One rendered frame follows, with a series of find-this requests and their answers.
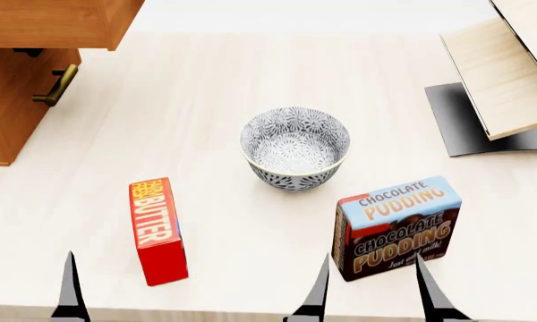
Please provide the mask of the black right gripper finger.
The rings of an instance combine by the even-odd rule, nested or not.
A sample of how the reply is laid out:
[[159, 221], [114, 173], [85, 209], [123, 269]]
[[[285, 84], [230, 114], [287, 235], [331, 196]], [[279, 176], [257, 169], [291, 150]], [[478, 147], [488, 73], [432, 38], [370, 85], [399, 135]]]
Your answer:
[[475, 322], [452, 305], [438, 287], [420, 254], [416, 254], [415, 268], [425, 322]]
[[329, 284], [329, 254], [326, 254], [319, 274], [302, 305], [282, 322], [325, 322]]

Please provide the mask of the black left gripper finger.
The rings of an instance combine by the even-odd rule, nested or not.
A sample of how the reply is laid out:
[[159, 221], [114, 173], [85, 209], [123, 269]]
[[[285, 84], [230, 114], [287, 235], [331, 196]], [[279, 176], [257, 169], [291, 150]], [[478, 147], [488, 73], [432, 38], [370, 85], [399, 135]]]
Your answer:
[[91, 322], [84, 299], [72, 251], [68, 252], [64, 263], [64, 273], [61, 284], [58, 305], [50, 322]]

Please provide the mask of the brown wooden cabinet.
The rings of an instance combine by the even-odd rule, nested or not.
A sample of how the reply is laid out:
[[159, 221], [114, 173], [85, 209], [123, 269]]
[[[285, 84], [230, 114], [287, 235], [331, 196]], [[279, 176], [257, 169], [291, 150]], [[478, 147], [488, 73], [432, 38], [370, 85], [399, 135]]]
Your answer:
[[79, 65], [77, 49], [46, 49], [32, 58], [0, 48], [0, 165], [10, 165], [35, 131], [49, 107], [32, 101], [46, 95], [59, 80], [53, 70]]

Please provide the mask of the brown wooden cabinet drawer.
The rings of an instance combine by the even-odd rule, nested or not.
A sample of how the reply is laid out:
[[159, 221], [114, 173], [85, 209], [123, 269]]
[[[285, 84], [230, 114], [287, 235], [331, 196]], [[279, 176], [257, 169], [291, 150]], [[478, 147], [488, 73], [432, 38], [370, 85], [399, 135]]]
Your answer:
[[0, 0], [0, 47], [114, 51], [145, 0]]

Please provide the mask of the chocolate pudding box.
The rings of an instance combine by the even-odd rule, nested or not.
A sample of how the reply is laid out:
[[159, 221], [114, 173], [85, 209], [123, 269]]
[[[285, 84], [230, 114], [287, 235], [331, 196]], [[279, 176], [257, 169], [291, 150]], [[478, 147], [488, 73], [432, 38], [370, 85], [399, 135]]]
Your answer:
[[343, 198], [331, 257], [347, 282], [444, 257], [461, 206], [443, 176]]

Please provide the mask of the red butter box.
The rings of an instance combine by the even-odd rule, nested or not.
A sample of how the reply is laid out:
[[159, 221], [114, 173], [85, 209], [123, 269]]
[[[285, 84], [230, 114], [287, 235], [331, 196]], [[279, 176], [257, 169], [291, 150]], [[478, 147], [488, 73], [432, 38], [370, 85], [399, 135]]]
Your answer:
[[129, 185], [135, 248], [148, 286], [189, 277], [175, 200], [169, 179]]

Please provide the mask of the grey floral patterned bowl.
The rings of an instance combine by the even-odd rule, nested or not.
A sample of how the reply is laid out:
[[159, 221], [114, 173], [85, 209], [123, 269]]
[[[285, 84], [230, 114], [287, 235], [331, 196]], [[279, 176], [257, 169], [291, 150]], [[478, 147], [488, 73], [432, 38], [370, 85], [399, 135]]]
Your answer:
[[347, 158], [350, 134], [330, 114], [303, 106], [270, 109], [242, 128], [240, 150], [252, 171], [281, 191], [312, 190]]

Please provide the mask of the black flat rack base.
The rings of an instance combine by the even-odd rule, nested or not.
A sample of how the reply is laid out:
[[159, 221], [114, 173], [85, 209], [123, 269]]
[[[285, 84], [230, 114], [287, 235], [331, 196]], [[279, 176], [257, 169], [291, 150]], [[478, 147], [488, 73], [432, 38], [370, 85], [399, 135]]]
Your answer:
[[537, 128], [489, 140], [461, 83], [436, 85], [424, 90], [451, 157], [537, 150]]

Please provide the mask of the wooden rack on black base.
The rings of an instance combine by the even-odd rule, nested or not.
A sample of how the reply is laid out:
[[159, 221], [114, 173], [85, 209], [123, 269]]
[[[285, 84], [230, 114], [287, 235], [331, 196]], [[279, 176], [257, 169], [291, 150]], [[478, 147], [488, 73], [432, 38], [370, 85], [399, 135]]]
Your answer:
[[500, 18], [441, 36], [490, 140], [537, 128], [537, 65]]

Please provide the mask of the light wooden shelf board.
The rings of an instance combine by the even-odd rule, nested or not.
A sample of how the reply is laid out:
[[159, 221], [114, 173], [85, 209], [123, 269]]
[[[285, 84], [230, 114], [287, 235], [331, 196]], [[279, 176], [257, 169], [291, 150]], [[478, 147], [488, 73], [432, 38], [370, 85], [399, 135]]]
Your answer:
[[537, 63], [537, 0], [489, 0]]

